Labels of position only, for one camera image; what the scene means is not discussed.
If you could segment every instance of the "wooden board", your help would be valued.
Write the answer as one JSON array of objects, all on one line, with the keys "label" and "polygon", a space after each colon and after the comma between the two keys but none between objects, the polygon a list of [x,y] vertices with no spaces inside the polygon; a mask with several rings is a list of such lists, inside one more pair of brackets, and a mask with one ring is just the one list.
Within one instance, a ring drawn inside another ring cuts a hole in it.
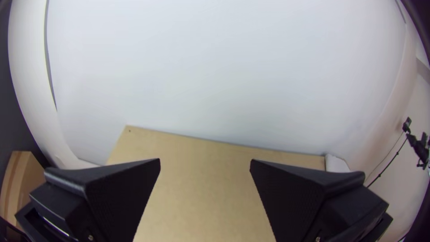
[{"label": "wooden board", "polygon": [[43,168],[33,154],[13,151],[1,187],[0,216],[21,229],[15,213],[30,202],[28,194],[44,182]]},{"label": "wooden board", "polygon": [[275,242],[249,173],[252,158],[324,170],[324,157],[127,126],[107,164],[161,159],[135,242]]}]

